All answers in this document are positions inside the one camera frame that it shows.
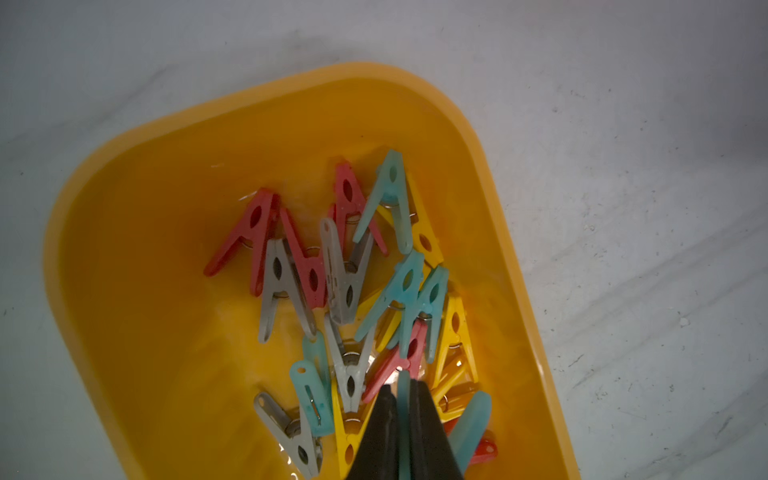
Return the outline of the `red clothespin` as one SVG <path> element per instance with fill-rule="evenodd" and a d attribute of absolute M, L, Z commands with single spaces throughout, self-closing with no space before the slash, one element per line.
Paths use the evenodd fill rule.
<path fill-rule="evenodd" d="M 327 300 L 322 251 L 316 248 L 316 255 L 306 253 L 290 211 L 286 207 L 280 208 L 280 218 L 307 303 L 311 309 L 322 308 L 326 305 Z"/>
<path fill-rule="evenodd" d="M 336 164 L 333 191 L 335 202 L 329 213 L 335 221 L 342 252 L 346 254 L 347 220 L 362 214 L 367 202 L 350 162 L 342 160 Z"/>
<path fill-rule="evenodd" d="M 372 370 L 366 376 L 365 390 L 361 396 L 362 403 L 370 403 L 386 381 L 397 371 L 406 370 L 411 378 L 417 379 L 419 377 L 427 331 L 426 321 L 416 320 L 412 328 L 411 339 L 405 350 L 405 357 L 400 354 L 400 346 L 396 346 L 374 360 Z"/>
<path fill-rule="evenodd" d="M 237 249 L 249 242 L 252 250 L 249 293 L 259 297 L 263 291 L 267 242 L 276 231 L 279 209 L 280 195 L 267 188 L 259 189 L 205 266 L 203 274 L 207 277 L 216 275 Z"/>
<path fill-rule="evenodd" d="M 447 421 L 443 424 L 443 429 L 447 435 L 449 435 L 457 424 L 458 419 Z M 480 439 L 473 456 L 470 460 L 470 465 L 477 465 L 488 463 L 498 457 L 498 447 L 490 436 L 490 431 L 486 431 L 485 435 Z"/>

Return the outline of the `yellow clothespin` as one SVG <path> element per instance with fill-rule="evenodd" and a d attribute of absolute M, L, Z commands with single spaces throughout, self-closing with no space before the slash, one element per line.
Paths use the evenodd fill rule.
<path fill-rule="evenodd" d="M 410 173 L 406 173 L 407 193 L 410 209 L 413 249 L 424 255 L 422 276 L 426 278 L 431 270 L 444 261 L 439 241 L 426 211 L 417 184 Z"/>
<path fill-rule="evenodd" d="M 363 321 L 365 316 L 374 306 L 376 300 L 382 293 L 382 289 L 374 290 L 358 305 L 356 320 Z M 391 302 L 383 315 L 379 318 L 377 327 L 375 330 L 375 340 L 373 350 L 376 354 L 380 354 L 387 349 L 387 345 L 395 336 L 395 333 L 399 327 L 402 319 L 402 312 L 404 307 L 396 302 Z"/>
<path fill-rule="evenodd" d="M 472 374 L 466 355 L 449 357 L 442 370 L 435 373 L 430 388 L 441 422 L 458 419 L 478 389 L 479 381 Z"/>
<path fill-rule="evenodd" d="M 357 412 L 344 413 L 335 378 L 332 379 L 331 397 L 338 470 L 340 478 L 346 479 L 368 426 L 373 403 L 363 404 Z"/>
<path fill-rule="evenodd" d="M 432 391 L 446 393 L 466 376 L 469 376 L 473 383 L 479 381 L 466 310 L 458 294 L 447 295 L 437 353 L 432 366 Z"/>

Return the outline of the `teal clothespin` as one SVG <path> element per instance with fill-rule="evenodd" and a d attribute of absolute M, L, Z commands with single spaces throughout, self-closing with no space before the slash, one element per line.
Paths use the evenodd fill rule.
<path fill-rule="evenodd" d="M 363 318 L 354 334 L 354 340 L 362 340 L 376 326 L 392 302 L 404 307 L 402 312 L 399 341 L 406 343 L 410 338 L 413 324 L 418 316 L 417 300 L 423 279 L 423 253 L 412 250 L 397 266 L 386 287 L 376 298 L 373 306 Z"/>
<path fill-rule="evenodd" d="M 403 156 L 400 152 L 389 150 L 377 170 L 377 178 L 360 221 L 353 234 L 353 242 L 359 243 L 369 227 L 376 208 L 388 205 L 394 222 L 394 230 L 400 253 L 407 255 L 413 249 L 413 236 L 410 221 L 407 178 Z"/>
<path fill-rule="evenodd" d="M 407 371 L 402 371 L 397 381 L 399 479 L 412 479 L 409 451 L 409 391 L 412 379 Z M 489 424 L 490 415 L 491 397 L 483 391 L 478 391 L 458 418 L 458 422 L 452 432 L 449 435 L 446 434 L 463 477 L 470 465 L 473 453 Z"/>
<path fill-rule="evenodd" d="M 428 327 L 427 362 L 432 364 L 435 361 L 449 275 L 449 270 L 442 264 L 431 270 L 415 302 L 405 307 L 400 324 L 386 345 L 387 349 L 393 349 L 401 340 L 407 342 L 415 321 L 421 319 L 426 321 Z"/>
<path fill-rule="evenodd" d="M 290 367 L 290 378 L 300 410 L 308 419 L 312 435 L 324 437 L 334 432 L 334 413 L 331 375 L 323 333 L 318 331 L 314 339 L 304 337 L 302 352 L 304 358 Z"/>

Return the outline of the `grey clothespin pair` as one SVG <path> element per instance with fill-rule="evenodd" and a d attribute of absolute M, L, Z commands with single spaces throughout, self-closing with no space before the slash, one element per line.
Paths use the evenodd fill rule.
<path fill-rule="evenodd" d="M 301 287 L 295 262 L 284 238 L 270 239 L 266 245 L 265 271 L 261 299 L 258 340 L 266 343 L 273 331 L 278 301 L 288 298 L 297 314 L 304 334 L 316 338 L 315 317 Z"/>

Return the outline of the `yellow storage box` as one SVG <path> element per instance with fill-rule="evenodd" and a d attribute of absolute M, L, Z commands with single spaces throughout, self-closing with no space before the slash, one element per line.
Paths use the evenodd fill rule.
<path fill-rule="evenodd" d="M 471 479 L 579 469 L 481 144 L 347 63 L 111 140 L 44 242 L 54 318 L 131 479 L 343 479 L 421 380 Z"/>

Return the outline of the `red clothespin bottom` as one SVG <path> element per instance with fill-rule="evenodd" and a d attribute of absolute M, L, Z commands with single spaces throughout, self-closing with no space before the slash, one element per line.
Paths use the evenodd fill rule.
<path fill-rule="evenodd" d="M 346 254 L 347 220 L 362 214 L 367 202 L 350 162 L 342 160 L 336 164 L 333 191 L 335 202 L 329 213 L 335 221 L 342 252 Z"/>

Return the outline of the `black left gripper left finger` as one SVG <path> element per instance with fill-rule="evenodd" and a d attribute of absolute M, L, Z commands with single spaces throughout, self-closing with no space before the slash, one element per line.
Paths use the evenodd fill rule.
<path fill-rule="evenodd" d="M 368 425 L 346 477 L 347 480 L 395 480 L 398 478 L 397 399 L 390 385 L 378 392 Z"/>

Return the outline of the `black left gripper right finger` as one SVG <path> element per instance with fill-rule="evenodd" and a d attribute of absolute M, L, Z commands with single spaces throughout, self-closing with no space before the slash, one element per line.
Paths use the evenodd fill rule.
<path fill-rule="evenodd" d="M 463 479 L 427 384 L 415 379 L 410 381 L 409 437 L 412 479 Z"/>

